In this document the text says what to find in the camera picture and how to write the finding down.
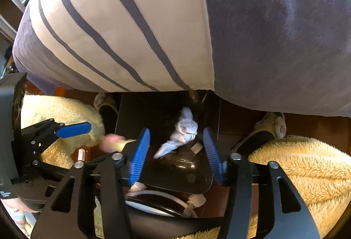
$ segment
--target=gray fabric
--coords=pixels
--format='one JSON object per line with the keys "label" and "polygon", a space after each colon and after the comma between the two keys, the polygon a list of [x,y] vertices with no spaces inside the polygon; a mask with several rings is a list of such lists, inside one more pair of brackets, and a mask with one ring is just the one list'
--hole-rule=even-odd
{"label": "gray fabric", "polygon": [[251,109],[351,116],[351,0],[206,0],[215,92]]}
{"label": "gray fabric", "polygon": [[14,62],[15,62],[15,65],[18,69],[19,72],[25,72],[27,73],[27,79],[33,83],[36,87],[40,87],[41,91],[47,95],[53,95],[56,91],[56,89],[60,86],[63,86],[64,88],[66,89],[71,89],[71,87],[69,87],[68,85],[59,85],[59,84],[56,84],[56,81],[55,80],[52,80],[52,81],[47,81],[47,80],[44,80],[43,78],[37,76],[36,74],[34,73],[31,73],[30,71],[28,71],[23,64],[21,64],[21,62],[16,58],[14,57]]}
{"label": "gray fabric", "polygon": [[[23,67],[30,67],[31,74],[57,86],[74,87],[86,91],[102,90],[102,88],[63,64],[43,45],[33,30],[29,6],[26,7],[18,31],[20,33],[16,35],[13,44],[13,48],[15,48],[13,56],[16,64],[20,62]],[[34,84],[38,83],[30,75],[29,80],[33,80]],[[52,90],[51,86],[40,86],[40,88],[42,90],[46,90],[45,88]]]}
{"label": "gray fabric", "polygon": [[[136,70],[131,67],[129,64],[127,64],[124,60],[122,60],[108,45],[108,43],[103,39],[103,37],[100,36],[100,34],[93,29],[83,18],[82,16],[77,12],[77,10],[74,8],[73,4],[71,3],[70,0],[62,0],[62,3],[64,4],[65,8],[71,15],[71,17],[74,19],[74,21],[77,23],[77,25],[82,28],[84,32],[86,32],[89,36],[91,36],[94,41],[103,49],[105,52],[107,52],[115,61],[118,63],[120,66],[124,67],[129,74],[140,84],[150,88],[153,91],[158,91],[156,88],[148,85],[145,83],[139,74],[136,72]],[[121,85],[116,84],[118,87],[127,90],[124,87],[121,87]]]}
{"label": "gray fabric", "polygon": [[186,85],[183,80],[179,77],[177,71],[174,69],[170,59],[162,50],[162,47],[158,43],[154,33],[140,12],[137,4],[134,0],[120,0],[126,10],[129,12],[135,23],[138,25],[140,30],[143,32],[147,42],[149,43],[152,50],[155,52],[157,57],[162,61],[163,65],[166,67],[171,78],[176,84],[178,84],[182,89],[189,90],[190,87]]}

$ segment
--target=white cable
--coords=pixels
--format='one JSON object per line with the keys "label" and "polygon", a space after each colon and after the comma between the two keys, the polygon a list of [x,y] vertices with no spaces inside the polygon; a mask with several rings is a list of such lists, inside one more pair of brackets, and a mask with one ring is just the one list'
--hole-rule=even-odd
{"label": "white cable", "polygon": [[[171,195],[171,194],[168,194],[168,193],[165,193],[165,192],[159,192],[158,190],[139,190],[137,192],[131,192],[131,193],[128,193],[127,195],[128,196],[138,196],[140,194],[153,194],[153,195],[159,195],[159,196],[162,196],[162,197],[165,197],[165,198],[168,198],[170,200],[173,200],[174,202],[180,204],[181,206],[183,206],[184,208],[187,208],[189,205],[187,203],[185,203],[183,200]],[[197,218],[197,215],[195,213],[194,210],[191,211],[191,215],[195,218]]]}

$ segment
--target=bolt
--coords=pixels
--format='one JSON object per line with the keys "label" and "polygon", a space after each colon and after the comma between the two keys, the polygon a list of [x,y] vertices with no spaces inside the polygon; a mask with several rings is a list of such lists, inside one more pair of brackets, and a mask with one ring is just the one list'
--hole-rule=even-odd
{"label": "bolt", "polygon": [[76,169],[80,169],[80,168],[82,168],[83,166],[84,166],[84,162],[83,162],[83,161],[77,161],[77,162],[74,163],[74,167],[75,167]]}
{"label": "bolt", "polygon": [[274,161],[271,161],[269,162],[269,166],[272,168],[272,169],[278,169],[279,165],[277,162],[274,162]]}
{"label": "bolt", "polygon": [[114,154],[112,155],[112,158],[113,158],[115,161],[117,161],[117,160],[119,160],[119,159],[123,159],[123,155],[122,155],[122,153],[114,153]]}
{"label": "bolt", "polygon": [[239,153],[231,153],[230,158],[234,161],[238,161],[241,159],[241,155]]}

